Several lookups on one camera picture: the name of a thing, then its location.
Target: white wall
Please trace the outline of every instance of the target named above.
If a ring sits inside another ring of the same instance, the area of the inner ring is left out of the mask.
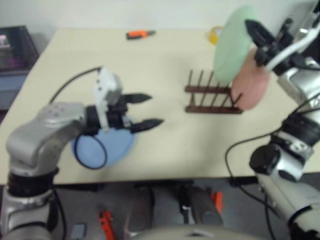
[[[0,0],[0,27],[26,25],[44,50],[58,28],[201,28],[223,25],[237,7],[254,5],[273,32],[297,24],[317,0]]]

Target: green plate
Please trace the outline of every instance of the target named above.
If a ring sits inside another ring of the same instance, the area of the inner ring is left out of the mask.
[[[245,20],[256,20],[253,6],[238,8],[227,20],[215,49],[214,76],[221,84],[234,80],[244,63],[251,46]]]

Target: gray floor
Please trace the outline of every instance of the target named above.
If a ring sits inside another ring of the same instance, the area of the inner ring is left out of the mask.
[[[306,174],[303,181],[320,188],[320,174]],[[210,187],[213,191],[223,192],[224,209],[222,218],[226,228],[253,234],[270,240],[267,230],[264,208],[254,200],[248,198],[240,190],[229,185],[227,179],[197,179],[195,185]],[[253,194],[263,197],[257,185],[246,187]],[[134,195],[132,183],[109,183],[99,192],[59,189],[62,204],[67,217],[68,237],[76,223],[87,224],[84,240],[105,240],[100,229],[98,212],[106,209],[112,212],[114,221],[112,226],[117,240],[123,239],[123,226]],[[178,204],[172,192],[165,188],[155,190],[155,226],[174,225],[182,223]],[[277,240],[289,240],[286,223],[271,215],[272,228]],[[61,226],[53,233],[54,239],[61,239]]]

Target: table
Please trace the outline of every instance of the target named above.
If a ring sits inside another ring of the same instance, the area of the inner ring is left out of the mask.
[[[161,29],[155,36],[135,41],[127,41],[126,32],[61,29],[55,34],[1,124],[0,184],[7,179],[9,156],[5,144],[9,134],[34,118],[65,81],[95,66],[106,66],[118,74],[124,93],[153,96],[148,102],[129,107],[128,115],[134,121],[160,118],[165,122],[139,134],[133,150],[122,161],[100,170],[80,166],[67,145],[58,164],[56,184],[227,177],[225,150],[236,141],[278,128],[296,107],[272,76],[263,101],[241,115],[185,113],[190,95],[184,87],[190,69],[194,74],[205,70],[206,84],[213,68],[215,46],[207,41],[206,30]],[[93,104],[96,77],[91,73],[78,79],[57,100]],[[230,153],[236,176],[254,175],[250,156],[268,140],[246,143]],[[314,150],[306,172],[320,170],[319,144]]]

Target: orange screwdriver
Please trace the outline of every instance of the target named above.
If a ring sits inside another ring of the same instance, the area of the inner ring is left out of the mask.
[[[126,34],[126,39],[127,40],[141,39],[141,38],[146,38],[146,37],[154,35],[154,34],[156,34],[156,31],[154,31],[154,30],[130,31]]]

